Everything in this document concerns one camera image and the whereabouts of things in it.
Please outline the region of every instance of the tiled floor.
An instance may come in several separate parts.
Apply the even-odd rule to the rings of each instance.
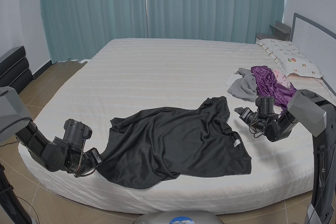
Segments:
[[[54,64],[20,93],[22,101],[34,118],[57,90],[83,65],[79,62]],[[12,137],[7,142],[12,142],[14,139]],[[131,224],[139,216],[96,209],[50,192],[26,168],[19,155],[17,144],[0,148],[0,162],[6,169],[5,174],[13,185],[15,194],[32,204],[40,224]],[[223,222],[232,224],[290,224],[292,222],[301,224],[305,218],[310,196],[311,192],[308,192],[257,210],[219,217]],[[33,217],[36,217],[30,205],[24,201],[22,205]],[[1,207],[0,223],[12,223]],[[331,223],[335,223],[335,214]]]

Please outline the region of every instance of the white floral pillow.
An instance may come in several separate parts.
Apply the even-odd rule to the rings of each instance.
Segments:
[[[257,44],[267,51],[286,76],[296,74],[318,79],[323,76],[318,67],[290,41],[262,39],[257,41]]]

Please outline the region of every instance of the white headboard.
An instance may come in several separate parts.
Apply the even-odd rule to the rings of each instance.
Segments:
[[[336,94],[336,34],[294,13],[290,41],[320,69],[324,82]]]

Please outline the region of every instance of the blue logo sticker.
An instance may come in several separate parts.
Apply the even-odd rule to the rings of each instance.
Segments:
[[[195,224],[195,222],[191,218],[177,217],[172,219],[169,224]]]

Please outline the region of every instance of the purple satin cloth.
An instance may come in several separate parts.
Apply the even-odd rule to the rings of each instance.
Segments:
[[[254,66],[251,68],[251,72],[254,73],[259,95],[262,97],[273,96],[274,104],[280,105],[283,110],[286,109],[288,102],[296,92],[293,84],[291,83],[291,87],[288,89],[278,83],[272,69],[267,66]]]

